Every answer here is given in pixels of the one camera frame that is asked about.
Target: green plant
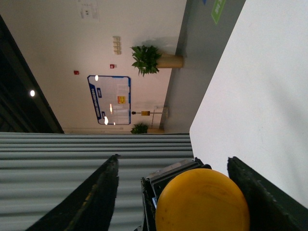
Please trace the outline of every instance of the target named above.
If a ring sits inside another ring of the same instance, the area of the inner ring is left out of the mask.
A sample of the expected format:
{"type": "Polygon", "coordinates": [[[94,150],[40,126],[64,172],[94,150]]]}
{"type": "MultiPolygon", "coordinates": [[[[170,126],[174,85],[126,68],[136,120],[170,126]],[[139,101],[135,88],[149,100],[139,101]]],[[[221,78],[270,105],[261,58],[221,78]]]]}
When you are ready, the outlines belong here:
{"type": "Polygon", "coordinates": [[[130,131],[132,134],[143,134],[148,132],[148,126],[143,123],[135,124],[133,129],[130,131]]]}
{"type": "Polygon", "coordinates": [[[146,47],[144,45],[131,47],[134,51],[133,58],[136,60],[132,66],[139,69],[138,75],[141,73],[142,76],[145,74],[157,73],[159,70],[156,68],[157,59],[159,59],[162,54],[159,54],[158,48],[154,46],[146,47]]]}

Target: plant pot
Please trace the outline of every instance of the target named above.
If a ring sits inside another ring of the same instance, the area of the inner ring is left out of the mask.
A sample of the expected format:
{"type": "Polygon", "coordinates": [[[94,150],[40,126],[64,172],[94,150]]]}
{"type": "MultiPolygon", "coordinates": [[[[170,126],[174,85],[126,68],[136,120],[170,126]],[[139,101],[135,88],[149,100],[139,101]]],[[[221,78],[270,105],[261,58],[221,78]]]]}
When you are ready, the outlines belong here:
{"type": "Polygon", "coordinates": [[[162,54],[157,59],[157,68],[182,68],[184,66],[184,59],[182,55],[162,54]]]}
{"type": "Polygon", "coordinates": [[[163,134],[165,131],[160,128],[148,128],[148,133],[149,134],[163,134]]]}

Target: gray metal shutter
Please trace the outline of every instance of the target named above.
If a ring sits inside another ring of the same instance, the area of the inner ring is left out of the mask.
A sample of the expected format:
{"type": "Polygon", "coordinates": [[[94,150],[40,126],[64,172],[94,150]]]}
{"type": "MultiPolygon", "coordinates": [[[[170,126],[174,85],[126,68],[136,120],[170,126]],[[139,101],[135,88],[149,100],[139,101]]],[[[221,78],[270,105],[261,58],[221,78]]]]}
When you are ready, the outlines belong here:
{"type": "Polygon", "coordinates": [[[1,230],[25,230],[113,154],[122,157],[110,231],[141,224],[141,177],[193,158],[189,134],[0,133],[1,230]]]}

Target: yellow round object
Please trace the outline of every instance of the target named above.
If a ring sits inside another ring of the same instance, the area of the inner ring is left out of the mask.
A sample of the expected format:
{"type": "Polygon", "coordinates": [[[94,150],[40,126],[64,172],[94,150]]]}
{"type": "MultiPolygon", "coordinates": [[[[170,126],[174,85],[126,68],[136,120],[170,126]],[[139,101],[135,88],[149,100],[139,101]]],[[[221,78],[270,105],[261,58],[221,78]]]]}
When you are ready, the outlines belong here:
{"type": "Polygon", "coordinates": [[[158,199],[155,222],[157,231],[248,231],[249,211],[230,178],[197,168],[167,184],[158,199]]]}

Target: notice poster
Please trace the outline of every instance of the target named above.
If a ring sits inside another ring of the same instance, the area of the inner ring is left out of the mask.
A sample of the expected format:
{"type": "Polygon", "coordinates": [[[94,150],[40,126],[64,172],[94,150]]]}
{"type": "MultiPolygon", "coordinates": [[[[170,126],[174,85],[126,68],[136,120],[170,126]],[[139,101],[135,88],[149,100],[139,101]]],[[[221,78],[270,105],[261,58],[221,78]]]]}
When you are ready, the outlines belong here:
{"type": "Polygon", "coordinates": [[[130,78],[88,76],[90,93],[99,124],[130,124],[130,78]]]}

